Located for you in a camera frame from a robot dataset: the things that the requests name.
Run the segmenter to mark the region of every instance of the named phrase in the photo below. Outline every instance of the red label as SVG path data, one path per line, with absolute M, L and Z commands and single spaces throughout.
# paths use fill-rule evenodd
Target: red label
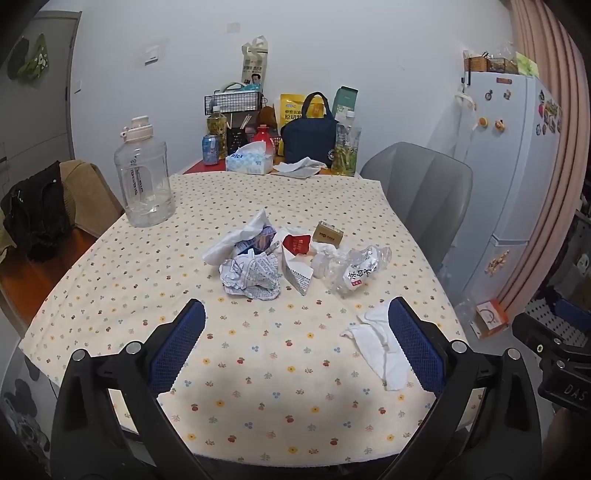
M 309 235 L 287 235 L 283 240 L 283 246 L 294 255 L 306 255 L 310 249 L 310 240 Z

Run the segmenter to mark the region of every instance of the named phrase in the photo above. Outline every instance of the crumpled tissue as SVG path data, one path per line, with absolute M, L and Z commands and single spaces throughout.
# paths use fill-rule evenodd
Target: crumpled tissue
M 358 325 L 350 326 L 340 335 L 351 338 L 371 369 L 385 382 L 386 390 L 406 387 L 410 364 L 390 328 L 388 303 L 358 316 Z
M 295 163 L 279 163 L 273 166 L 277 175 L 283 175 L 294 179 L 307 179 L 316 175 L 321 168 L 328 168 L 324 163 L 318 160 L 312 160 L 310 157 L 302 158 Z
M 244 227 L 230 232 L 214 246 L 205 250 L 201 258 L 209 265 L 221 265 L 224 260 L 232 258 L 236 244 L 254 239 L 268 226 L 271 226 L 271 222 L 267 218 L 265 209 L 261 209 Z

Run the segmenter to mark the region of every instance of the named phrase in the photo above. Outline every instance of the refrigerator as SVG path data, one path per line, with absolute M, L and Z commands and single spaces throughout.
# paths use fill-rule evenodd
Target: refrigerator
M 561 114 L 536 77 L 472 72 L 455 158 L 473 172 L 466 216 L 444 265 L 453 291 L 497 297 L 530 241 L 548 193 Z

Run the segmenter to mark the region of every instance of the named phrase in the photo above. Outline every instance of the tissue box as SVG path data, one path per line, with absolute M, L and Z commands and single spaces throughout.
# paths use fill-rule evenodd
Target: tissue box
M 240 147 L 226 157 L 226 171 L 264 175 L 273 169 L 273 157 L 265 155 L 265 142 L 253 142 Z

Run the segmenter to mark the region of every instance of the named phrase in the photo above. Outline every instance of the water jug cap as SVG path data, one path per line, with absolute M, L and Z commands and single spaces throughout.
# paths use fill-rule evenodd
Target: water jug cap
M 148 122 L 148 116 L 137 116 L 131 119 L 131 128 L 124 127 L 119 134 L 124 142 L 145 140 L 154 136 L 154 127 Z

